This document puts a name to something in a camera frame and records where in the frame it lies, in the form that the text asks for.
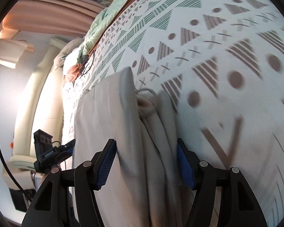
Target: black mechanical device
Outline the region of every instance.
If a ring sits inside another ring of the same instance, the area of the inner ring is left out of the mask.
[[[116,141],[109,139],[103,151],[76,169],[55,167],[46,177],[27,210],[22,227],[70,227],[68,187],[75,187],[80,227],[104,227],[94,190],[106,183],[117,152]],[[241,171],[214,168],[200,161],[178,140],[178,165],[184,182],[196,190],[185,227],[209,227],[216,187],[222,187],[218,227],[267,227],[259,203]]]
[[[37,130],[34,133],[34,144],[37,160],[34,163],[36,172],[49,173],[61,162],[65,161],[73,155],[73,148],[76,140],[73,139],[65,145],[59,147],[54,146],[52,136],[42,130]]]

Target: mattress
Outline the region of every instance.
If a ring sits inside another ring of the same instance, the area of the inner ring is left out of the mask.
[[[106,29],[89,71],[63,88],[63,143],[74,138],[84,91],[126,66],[137,90],[170,95],[191,151],[241,169],[276,226],[284,216],[284,17],[270,0],[134,0]],[[219,201],[214,208],[212,226]]]

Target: brown dot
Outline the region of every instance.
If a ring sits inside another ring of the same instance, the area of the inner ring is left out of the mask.
[[[172,34],[169,34],[168,35],[168,39],[169,40],[173,40],[175,38],[176,34],[175,33],[172,33]]]
[[[233,0],[233,2],[235,2],[235,3],[241,3],[242,1],[241,1],[241,0]]]
[[[197,107],[200,104],[201,98],[197,91],[192,91],[188,94],[187,102],[191,107]]]
[[[154,52],[155,48],[154,47],[151,47],[149,50],[148,50],[148,53],[149,54],[152,54]]]
[[[235,89],[240,89],[244,85],[244,78],[241,73],[232,71],[228,74],[228,82]]]
[[[190,24],[191,24],[192,26],[196,26],[197,24],[199,24],[199,21],[198,21],[197,19],[193,19],[193,20],[190,22]]]
[[[272,69],[274,69],[276,72],[282,71],[282,63],[278,57],[276,57],[273,54],[266,56],[266,61],[271,66]]]
[[[214,13],[219,13],[220,11],[221,11],[221,9],[219,7],[216,7],[216,8],[213,9]]]

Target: bed sheet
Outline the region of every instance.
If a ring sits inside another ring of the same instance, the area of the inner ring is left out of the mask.
[[[135,0],[106,30],[90,71],[64,86],[64,143],[85,89],[131,66],[163,89],[178,135],[213,166],[237,166],[268,226],[284,216],[284,18],[269,0]],[[215,202],[212,226],[217,224]]]

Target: cream headboard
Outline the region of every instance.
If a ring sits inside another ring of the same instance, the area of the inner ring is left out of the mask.
[[[61,142],[63,128],[62,69],[53,69],[54,58],[66,45],[52,38],[48,52],[33,71],[21,96],[15,132],[13,167],[33,169],[36,154],[33,133],[41,129]]]

